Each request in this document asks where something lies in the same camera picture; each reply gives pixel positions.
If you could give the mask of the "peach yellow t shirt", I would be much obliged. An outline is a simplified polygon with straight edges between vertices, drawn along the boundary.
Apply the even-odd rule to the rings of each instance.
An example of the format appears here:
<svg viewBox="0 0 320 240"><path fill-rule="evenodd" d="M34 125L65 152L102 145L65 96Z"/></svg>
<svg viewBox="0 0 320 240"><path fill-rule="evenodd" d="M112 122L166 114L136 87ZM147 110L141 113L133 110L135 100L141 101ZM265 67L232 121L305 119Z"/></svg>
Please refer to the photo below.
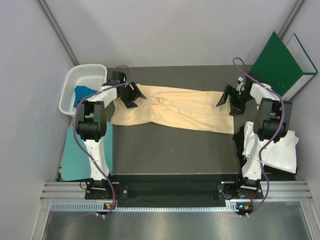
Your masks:
<svg viewBox="0 0 320 240"><path fill-rule="evenodd" d="M164 86L138 85L145 98L138 98L137 107L126 108L114 100L111 123L134 126L155 123L173 128L232 135L234 118L228 103L217 106L220 91L200 91Z"/></svg>

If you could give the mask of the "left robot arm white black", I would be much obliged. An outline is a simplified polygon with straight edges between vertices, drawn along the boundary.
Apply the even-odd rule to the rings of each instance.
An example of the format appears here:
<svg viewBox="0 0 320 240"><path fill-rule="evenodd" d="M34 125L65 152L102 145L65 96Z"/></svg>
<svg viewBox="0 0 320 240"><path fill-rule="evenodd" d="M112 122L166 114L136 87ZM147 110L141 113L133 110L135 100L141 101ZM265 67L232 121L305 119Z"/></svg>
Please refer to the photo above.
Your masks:
<svg viewBox="0 0 320 240"><path fill-rule="evenodd" d="M73 123L73 136L80 146L77 136L84 142L80 149L88 156L90 162L90 178L100 181L96 192L102 198L109 198L114 187L109 180L110 169L106 162L104 137L107 133L106 107L116 99L120 99L127 109L136 108L137 99L146 97L133 79L127 79L124 72L113 71L111 79L104 83L100 90L85 96L76 107Z"/></svg>

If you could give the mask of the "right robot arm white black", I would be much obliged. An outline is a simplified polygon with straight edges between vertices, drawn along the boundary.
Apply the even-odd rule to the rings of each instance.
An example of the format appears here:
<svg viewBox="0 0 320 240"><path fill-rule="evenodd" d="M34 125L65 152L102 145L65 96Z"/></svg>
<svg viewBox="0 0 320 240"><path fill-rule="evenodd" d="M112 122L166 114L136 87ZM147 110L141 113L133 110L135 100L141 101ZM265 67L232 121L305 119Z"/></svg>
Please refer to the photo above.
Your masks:
<svg viewBox="0 0 320 240"><path fill-rule="evenodd" d="M254 143L233 185L233 192L239 198L245 198L252 190L257 190L272 148L287 135L292 111L291 102L283 100L270 85L258 82L250 75L247 79L239 77L236 88L227 85L216 106L220 107L229 101L229 114L242 115L246 103L252 99L258 105L253 123Z"/></svg>

